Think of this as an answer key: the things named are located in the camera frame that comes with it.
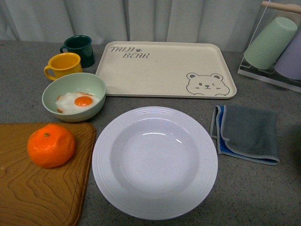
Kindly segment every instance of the egg yolk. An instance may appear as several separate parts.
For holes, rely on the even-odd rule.
[[[92,102],[93,102],[92,98],[87,96],[78,97],[74,100],[75,105],[80,107],[88,106],[92,104]]]

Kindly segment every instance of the fried egg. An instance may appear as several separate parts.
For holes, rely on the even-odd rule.
[[[92,94],[75,92],[59,96],[55,104],[58,112],[70,114],[91,108],[95,106],[98,101],[99,98]]]

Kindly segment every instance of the white curtain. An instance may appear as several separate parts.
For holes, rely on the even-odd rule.
[[[0,40],[211,43],[244,51],[262,0],[0,0]],[[275,0],[301,4],[301,0]],[[266,23],[277,13],[269,10]]]

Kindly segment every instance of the bear face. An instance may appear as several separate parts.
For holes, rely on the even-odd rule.
[[[198,75],[188,73],[186,77],[189,79],[186,89],[193,95],[226,96],[230,92],[229,87],[223,83],[223,77],[220,74]]]

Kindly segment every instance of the blue cloth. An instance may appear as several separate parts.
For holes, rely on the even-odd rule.
[[[217,141],[218,154],[276,165],[276,113],[242,106],[214,108],[210,136]]]

